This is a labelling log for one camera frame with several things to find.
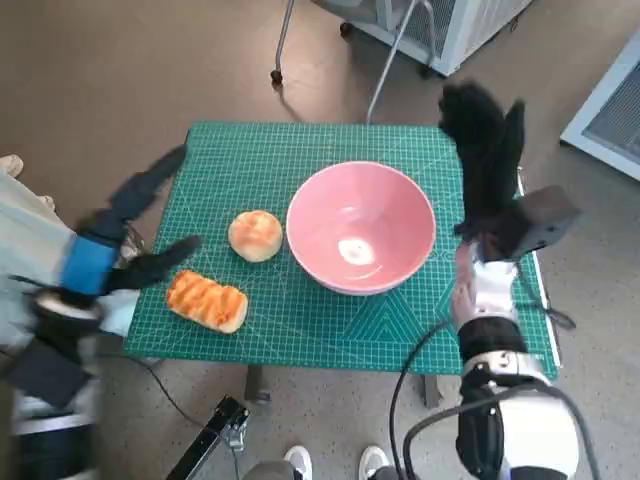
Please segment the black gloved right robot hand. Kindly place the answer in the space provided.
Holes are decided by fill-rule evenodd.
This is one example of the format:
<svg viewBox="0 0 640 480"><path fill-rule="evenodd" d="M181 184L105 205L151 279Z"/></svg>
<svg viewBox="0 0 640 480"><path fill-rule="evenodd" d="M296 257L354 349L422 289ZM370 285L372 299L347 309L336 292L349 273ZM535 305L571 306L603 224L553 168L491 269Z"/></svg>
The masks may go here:
<svg viewBox="0 0 640 480"><path fill-rule="evenodd" d="M444 86L440 130L455 144L462 169L464 220L454 227L471 237L512 201L525 143L525 102L503 110L490 92L469 81Z"/></svg>

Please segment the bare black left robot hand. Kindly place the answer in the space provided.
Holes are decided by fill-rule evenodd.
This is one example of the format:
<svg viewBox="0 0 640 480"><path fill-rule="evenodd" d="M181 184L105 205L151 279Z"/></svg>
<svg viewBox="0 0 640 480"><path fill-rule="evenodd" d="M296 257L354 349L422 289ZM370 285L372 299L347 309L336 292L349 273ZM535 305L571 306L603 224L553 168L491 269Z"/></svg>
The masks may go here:
<svg viewBox="0 0 640 480"><path fill-rule="evenodd" d="M125 180L107 200L76 227L75 236L62 262L59 286L77 295L97 298L116 290L140 290L166 278L170 270L186 260L201 244L189 236L158 254L142 254L126 266L116 265L129 224L155 201L161 187L183 165L187 146L178 145L147 170Z"/></svg>

